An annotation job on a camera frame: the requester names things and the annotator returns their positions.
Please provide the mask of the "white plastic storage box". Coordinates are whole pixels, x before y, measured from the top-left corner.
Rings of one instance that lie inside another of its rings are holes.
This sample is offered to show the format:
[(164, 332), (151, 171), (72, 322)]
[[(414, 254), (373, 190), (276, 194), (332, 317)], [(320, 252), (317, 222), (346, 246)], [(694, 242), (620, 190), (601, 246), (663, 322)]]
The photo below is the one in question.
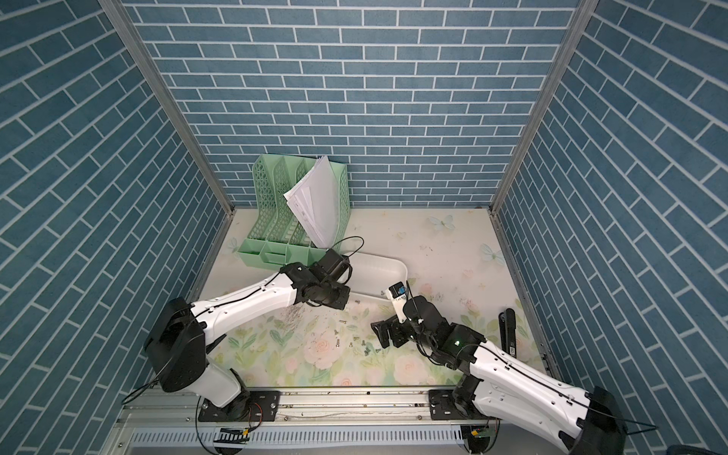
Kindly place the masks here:
[(389, 287), (409, 276), (407, 266), (396, 259), (358, 252), (349, 261), (353, 268), (347, 284), (350, 303), (389, 303)]

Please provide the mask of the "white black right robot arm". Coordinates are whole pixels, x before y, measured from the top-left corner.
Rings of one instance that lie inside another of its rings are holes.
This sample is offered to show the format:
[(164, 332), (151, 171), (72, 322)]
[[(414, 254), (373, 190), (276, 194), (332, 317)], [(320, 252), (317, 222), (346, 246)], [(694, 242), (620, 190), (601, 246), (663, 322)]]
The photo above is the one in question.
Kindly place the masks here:
[(383, 348), (412, 341), (438, 366), (462, 373), (449, 403), (468, 420), (500, 419), (566, 454), (621, 454), (628, 429), (614, 396), (571, 386), (513, 358), (479, 332), (448, 322), (422, 296), (394, 300), (371, 328)]

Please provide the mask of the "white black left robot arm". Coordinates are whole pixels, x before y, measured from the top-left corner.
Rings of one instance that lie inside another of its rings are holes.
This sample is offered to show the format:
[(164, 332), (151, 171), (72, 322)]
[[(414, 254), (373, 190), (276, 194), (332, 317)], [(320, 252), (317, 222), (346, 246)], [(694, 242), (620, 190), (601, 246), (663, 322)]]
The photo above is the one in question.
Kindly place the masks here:
[(238, 373), (223, 369), (210, 353), (238, 326), (299, 303), (345, 308), (351, 289), (318, 265), (285, 265), (273, 276), (206, 301), (168, 301), (144, 343), (163, 392), (193, 392), (217, 409), (241, 413), (249, 393)]

